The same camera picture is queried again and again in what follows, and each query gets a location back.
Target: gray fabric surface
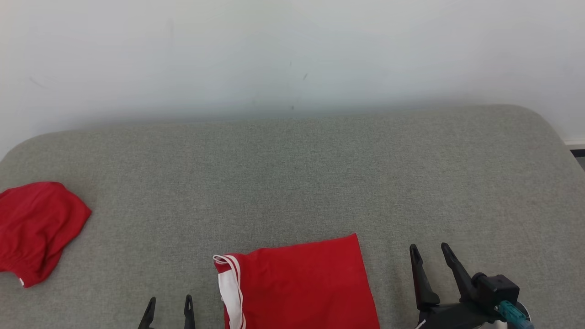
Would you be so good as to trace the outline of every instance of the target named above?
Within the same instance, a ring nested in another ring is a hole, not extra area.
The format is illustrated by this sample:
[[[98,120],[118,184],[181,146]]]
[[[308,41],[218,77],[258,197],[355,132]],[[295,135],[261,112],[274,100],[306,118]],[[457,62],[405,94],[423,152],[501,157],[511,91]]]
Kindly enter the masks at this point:
[[[412,328],[408,246],[443,302],[445,241],[505,274],[537,328],[580,328],[585,173],[537,114],[511,106],[51,133],[0,163],[0,190],[54,180],[93,215],[44,283],[0,273],[2,328],[222,328],[212,255],[357,232],[383,328]]]
[[[581,165],[581,167],[583,168],[583,170],[585,170],[585,156],[582,157],[578,157],[576,158],[577,162],[579,162],[579,164]]]

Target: white stripe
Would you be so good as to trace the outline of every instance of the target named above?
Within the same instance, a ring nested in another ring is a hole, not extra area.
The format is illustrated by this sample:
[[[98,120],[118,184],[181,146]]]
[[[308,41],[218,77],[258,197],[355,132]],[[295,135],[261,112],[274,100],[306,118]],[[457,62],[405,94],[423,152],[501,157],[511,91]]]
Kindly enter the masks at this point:
[[[419,329],[423,324],[425,324],[426,320],[423,320],[421,323],[418,324],[418,326],[414,329]]]
[[[240,287],[240,284],[241,284],[240,263],[238,262],[238,259],[232,255],[224,255],[224,256],[214,255],[213,260],[217,264],[220,264],[220,265],[226,265],[226,264],[229,265],[229,267],[232,269],[232,271],[235,274],[236,283],[238,284],[238,295],[239,295],[239,299],[240,299],[240,315],[241,315],[237,329],[246,329],[246,317],[244,316],[244,309],[243,309],[244,295],[243,295],[242,289]]]
[[[228,328],[239,329],[242,327],[242,304],[240,303],[235,271],[229,269],[219,273],[218,284],[221,299],[229,315]]]

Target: couch cushion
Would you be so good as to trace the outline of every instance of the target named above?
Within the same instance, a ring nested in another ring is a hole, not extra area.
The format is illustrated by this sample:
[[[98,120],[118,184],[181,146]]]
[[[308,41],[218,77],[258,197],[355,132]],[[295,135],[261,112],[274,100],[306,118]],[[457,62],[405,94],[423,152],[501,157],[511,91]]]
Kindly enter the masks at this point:
[[[0,162],[0,190],[62,182],[94,211],[44,283],[0,273],[2,328],[221,328],[214,254],[357,232],[380,324],[414,327],[408,246],[443,302],[505,274],[537,328],[582,327],[585,173],[530,110],[487,106],[336,118],[51,133]]]

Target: folded red fabric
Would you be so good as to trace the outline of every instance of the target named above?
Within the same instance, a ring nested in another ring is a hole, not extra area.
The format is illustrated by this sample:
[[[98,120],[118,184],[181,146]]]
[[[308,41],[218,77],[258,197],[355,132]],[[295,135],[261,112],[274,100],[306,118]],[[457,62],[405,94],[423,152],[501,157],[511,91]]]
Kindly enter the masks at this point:
[[[51,274],[91,210],[61,183],[43,181],[0,194],[0,272],[32,287]]]
[[[226,329],[378,329],[357,235],[214,256]]]

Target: crumpled red fabric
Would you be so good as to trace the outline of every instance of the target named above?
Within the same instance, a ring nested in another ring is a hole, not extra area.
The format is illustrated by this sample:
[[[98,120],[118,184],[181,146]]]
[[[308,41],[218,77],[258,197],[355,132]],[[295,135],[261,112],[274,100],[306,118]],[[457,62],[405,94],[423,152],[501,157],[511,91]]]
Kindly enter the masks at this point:
[[[357,235],[214,256],[226,329],[379,329]]]
[[[63,248],[83,228],[91,210],[61,183],[43,181],[0,194],[0,272],[23,287],[49,277]]]

